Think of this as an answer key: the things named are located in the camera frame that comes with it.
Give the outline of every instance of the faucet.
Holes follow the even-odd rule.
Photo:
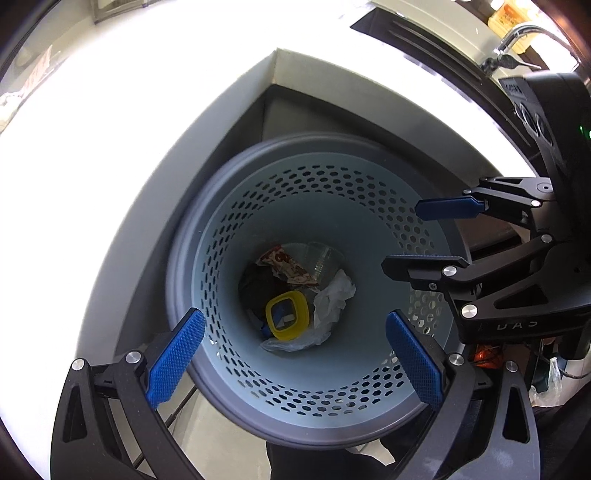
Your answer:
[[[511,30],[509,30],[505,37],[503,37],[503,39],[501,40],[500,45],[492,51],[493,56],[487,58],[482,63],[482,65],[480,65],[480,68],[485,73],[485,75],[487,77],[492,76],[492,74],[500,67],[512,70],[517,68],[518,66],[524,66],[529,67],[533,70],[541,70],[542,67],[540,67],[539,65],[533,65],[531,63],[526,63],[524,61],[518,60],[508,53],[510,49],[513,47],[513,45],[515,45],[515,43],[520,38],[525,37],[526,35],[529,35],[531,33],[542,33],[550,37],[552,40],[558,42],[564,48],[566,48],[570,52],[570,54],[580,63],[579,57],[575,52],[574,48],[570,45],[570,43],[565,42],[558,35],[555,35],[551,31],[546,30],[544,27],[530,22],[525,22],[520,23],[514,26]]]

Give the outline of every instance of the dark blue gripper pad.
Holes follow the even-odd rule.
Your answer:
[[[475,218],[486,210],[484,202],[474,197],[419,200],[414,211],[422,220]]]
[[[414,328],[397,312],[386,318],[386,337],[419,399],[439,410],[443,403],[443,377],[417,339]]]
[[[205,334],[205,317],[195,310],[150,369],[146,398],[155,410],[170,400]]]

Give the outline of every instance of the blue-gray plastic basket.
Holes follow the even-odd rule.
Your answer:
[[[466,255],[453,222],[422,222],[437,196],[404,160],[344,135],[299,134],[228,161],[188,208],[167,273],[174,326],[191,306],[207,327],[189,374],[226,417],[270,442],[338,448],[376,439],[421,404],[385,336],[399,308],[448,351],[458,349],[440,293],[414,291],[381,270],[389,254]],[[357,286],[322,345],[269,353],[238,300],[238,280],[269,247],[321,242],[345,256]]]

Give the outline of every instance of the yellow plastic container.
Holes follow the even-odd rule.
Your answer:
[[[531,22],[535,20],[536,18],[531,18],[530,13],[526,8],[517,5],[516,0],[505,0],[503,6],[488,19],[488,26],[494,33],[503,38],[514,26],[523,22]],[[527,35],[520,39],[513,46],[513,51],[517,53],[517,55],[521,55],[530,46],[535,35],[537,34]]]
[[[308,302],[304,294],[297,290],[270,300],[265,314],[273,335],[284,342],[299,337],[310,324]]]

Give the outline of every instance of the black pants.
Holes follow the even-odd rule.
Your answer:
[[[542,480],[591,478],[591,382],[565,405],[537,407],[534,414],[540,440]],[[417,441],[429,417],[430,412],[423,411],[413,421],[381,438],[382,445],[400,460]],[[347,450],[316,452],[268,442],[267,456],[271,480],[382,480],[395,468],[395,464],[384,465],[373,457]],[[488,478],[496,478],[495,472],[483,472],[482,479]]]

